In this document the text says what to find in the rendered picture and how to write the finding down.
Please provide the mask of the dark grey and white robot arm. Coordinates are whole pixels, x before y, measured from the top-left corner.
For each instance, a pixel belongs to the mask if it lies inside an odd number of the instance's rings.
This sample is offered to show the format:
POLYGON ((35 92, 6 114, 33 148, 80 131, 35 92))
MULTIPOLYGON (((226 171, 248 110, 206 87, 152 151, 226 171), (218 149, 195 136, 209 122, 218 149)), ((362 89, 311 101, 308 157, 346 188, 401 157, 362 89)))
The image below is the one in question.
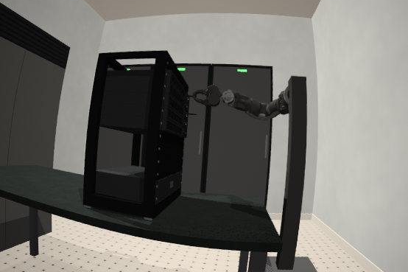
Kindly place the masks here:
POLYGON ((268 119, 272 119, 279 114, 285 115, 289 113, 289 81, 285 91, 282 91, 278 96, 279 98, 273 100, 270 104, 257 102, 252 98, 250 99, 244 95, 236 93, 235 91, 232 92, 231 90, 225 91, 223 94, 227 93, 231 93, 232 98, 230 100, 226 100, 223 97, 222 101, 225 105, 240 111, 245 111, 246 114, 255 119, 267 121, 268 119), (233 102, 234 98, 234 104, 229 105, 233 102))

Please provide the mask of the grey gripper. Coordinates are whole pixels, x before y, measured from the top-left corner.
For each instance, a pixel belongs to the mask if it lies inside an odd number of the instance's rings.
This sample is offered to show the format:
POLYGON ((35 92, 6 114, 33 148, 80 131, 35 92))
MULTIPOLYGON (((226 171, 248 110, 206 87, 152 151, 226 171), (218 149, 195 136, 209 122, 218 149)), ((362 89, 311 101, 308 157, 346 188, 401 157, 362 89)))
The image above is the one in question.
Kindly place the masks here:
POLYGON ((207 87, 208 89, 202 90, 198 89, 193 93, 193 98, 196 102, 199 102, 205 106, 212 106, 217 107, 220 103, 219 98, 224 97, 226 100, 230 100, 232 98, 231 93, 222 94, 217 85, 212 85, 207 87), (197 99, 197 94, 204 94, 208 96, 207 100, 197 99))

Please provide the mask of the black server rack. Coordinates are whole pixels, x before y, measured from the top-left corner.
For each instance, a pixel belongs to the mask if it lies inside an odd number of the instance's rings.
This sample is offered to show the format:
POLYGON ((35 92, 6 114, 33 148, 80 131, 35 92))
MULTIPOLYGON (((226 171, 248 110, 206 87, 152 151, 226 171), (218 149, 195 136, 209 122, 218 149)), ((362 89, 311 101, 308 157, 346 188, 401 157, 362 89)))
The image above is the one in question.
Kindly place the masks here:
POLYGON ((168 51, 99 53, 85 146, 84 207, 153 220, 180 196, 188 117, 197 115, 189 114, 188 91, 168 51), (117 61, 146 58, 155 58, 154 70, 127 70, 117 61), (96 169, 99 127, 133 133, 131 166, 96 169), (145 167, 139 166, 141 134, 147 135, 145 167))

